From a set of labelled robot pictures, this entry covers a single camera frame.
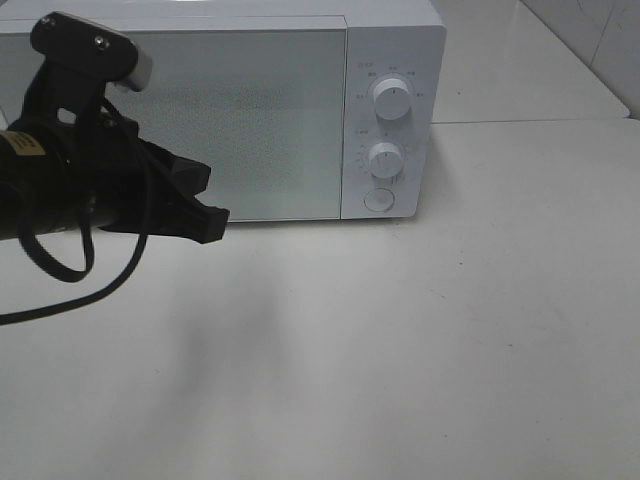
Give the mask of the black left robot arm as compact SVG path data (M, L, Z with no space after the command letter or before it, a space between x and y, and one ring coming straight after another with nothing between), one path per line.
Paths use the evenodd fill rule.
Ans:
M17 235L30 214L36 234L71 230L85 209L107 232L170 236L206 244L220 240L228 210L201 203L208 165L180 157L139 136L139 125L102 112L85 131L22 117L1 140L1 236Z

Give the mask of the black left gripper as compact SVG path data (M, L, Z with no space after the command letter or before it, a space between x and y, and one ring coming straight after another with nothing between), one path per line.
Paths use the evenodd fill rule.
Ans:
M207 244L220 240L229 210L197 199L211 167L138 136L139 125L102 112L94 157L83 186L95 195L91 225L113 233L170 236Z

